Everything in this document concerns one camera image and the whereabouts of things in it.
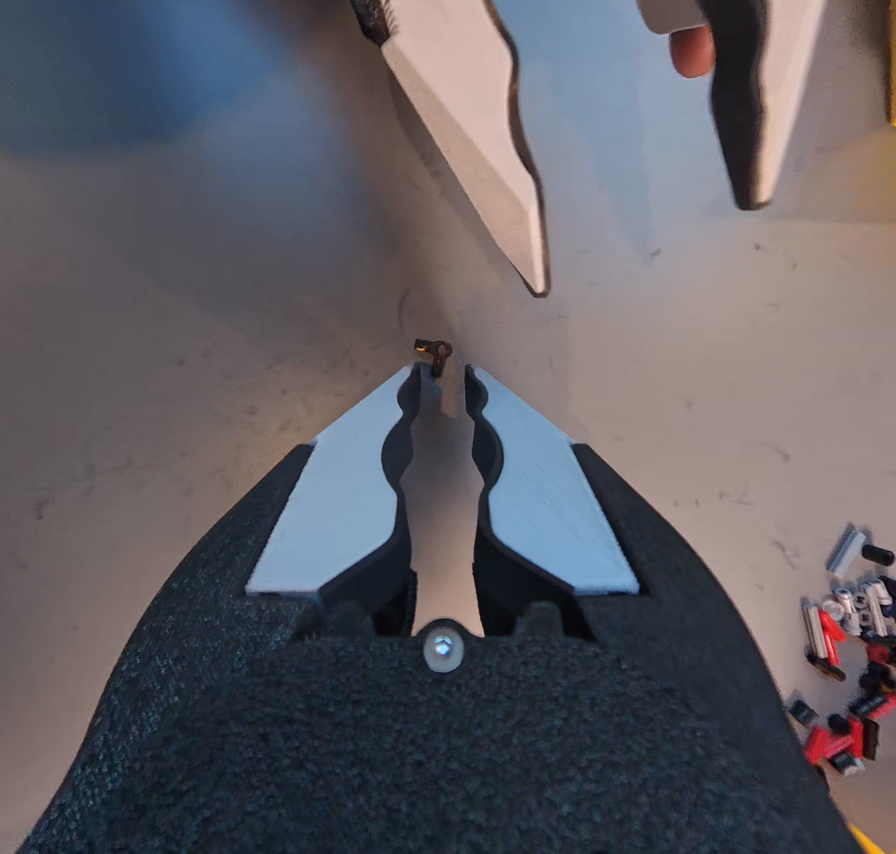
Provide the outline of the grey desk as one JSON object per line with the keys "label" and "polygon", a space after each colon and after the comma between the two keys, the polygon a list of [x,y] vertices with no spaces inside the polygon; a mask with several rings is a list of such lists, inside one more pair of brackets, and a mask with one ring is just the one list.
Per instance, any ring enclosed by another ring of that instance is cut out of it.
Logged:
{"label": "grey desk", "polygon": [[894,546],[885,0],[829,0],[783,175],[736,210],[706,80],[634,0],[494,0],[535,300],[348,0],[2,0],[2,852],[188,550],[409,360],[590,444],[727,588],[784,695],[847,524]]}

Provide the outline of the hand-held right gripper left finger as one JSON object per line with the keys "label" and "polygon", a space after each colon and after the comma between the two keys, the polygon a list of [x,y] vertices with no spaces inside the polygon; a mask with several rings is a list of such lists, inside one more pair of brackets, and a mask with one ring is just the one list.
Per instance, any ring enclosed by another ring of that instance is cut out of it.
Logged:
{"label": "hand-held right gripper left finger", "polygon": [[312,440],[246,596],[309,602],[322,620],[351,603],[377,634],[409,635],[417,579],[400,482],[421,388],[421,365],[403,367]]}

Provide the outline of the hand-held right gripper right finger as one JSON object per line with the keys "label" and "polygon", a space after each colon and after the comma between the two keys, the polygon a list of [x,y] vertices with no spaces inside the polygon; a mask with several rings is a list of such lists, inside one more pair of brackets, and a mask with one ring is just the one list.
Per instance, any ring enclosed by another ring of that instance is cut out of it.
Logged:
{"label": "hand-held right gripper right finger", "polygon": [[542,603],[562,636],[593,636],[580,600],[637,597],[576,443],[480,367],[464,369],[471,455],[483,483],[472,563],[486,636],[511,636]]}

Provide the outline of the pile of loose building pieces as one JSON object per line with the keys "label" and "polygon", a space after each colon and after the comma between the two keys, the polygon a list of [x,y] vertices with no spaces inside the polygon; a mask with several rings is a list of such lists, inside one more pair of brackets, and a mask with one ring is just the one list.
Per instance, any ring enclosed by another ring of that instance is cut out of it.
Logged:
{"label": "pile of loose building pieces", "polygon": [[785,711],[801,732],[801,748],[826,789],[878,759],[882,723],[895,710],[894,550],[868,528],[847,524],[824,564],[827,587],[802,598],[803,656],[842,687],[844,706],[827,715],[798,692]]}

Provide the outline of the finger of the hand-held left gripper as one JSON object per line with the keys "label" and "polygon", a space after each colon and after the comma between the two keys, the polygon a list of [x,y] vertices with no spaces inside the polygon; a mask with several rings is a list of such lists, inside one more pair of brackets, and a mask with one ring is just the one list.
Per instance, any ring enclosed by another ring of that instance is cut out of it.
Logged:
{"label": "finger of the hand-held left gripper", "polygon": [[380,0],[382,53],[492,239],[536,298],[551,287],[520,60],[492,0]]}
{"label": "finger of the hand-held left gripper", "polygon": [[771,201],[805,91],[826,0],[636,0],[656,34],[707,26],[711,113],[740,210]]}

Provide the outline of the black angled connector piece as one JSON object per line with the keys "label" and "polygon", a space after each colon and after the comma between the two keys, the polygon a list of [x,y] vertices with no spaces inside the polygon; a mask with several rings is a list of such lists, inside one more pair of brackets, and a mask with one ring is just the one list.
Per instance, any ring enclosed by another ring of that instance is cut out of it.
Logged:
{"label": "black angled connector piece", "polygon": [[422,338],[416,339],[413,346],[415,352],[429,357],[431,377],[441,378],[448,359],[454,354],[454,346],[444,340],[431,341]]}

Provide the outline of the person's left hand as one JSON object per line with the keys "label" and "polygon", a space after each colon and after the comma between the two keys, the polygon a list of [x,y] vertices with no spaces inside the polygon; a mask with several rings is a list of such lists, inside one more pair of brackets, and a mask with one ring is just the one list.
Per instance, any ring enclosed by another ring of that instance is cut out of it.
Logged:
{"label": "person's left hand", "polygon": [[696,79],[708,76],[713,71],[716,52],[708,25],[670,33],[668,47],[672,64],[679,76]]}

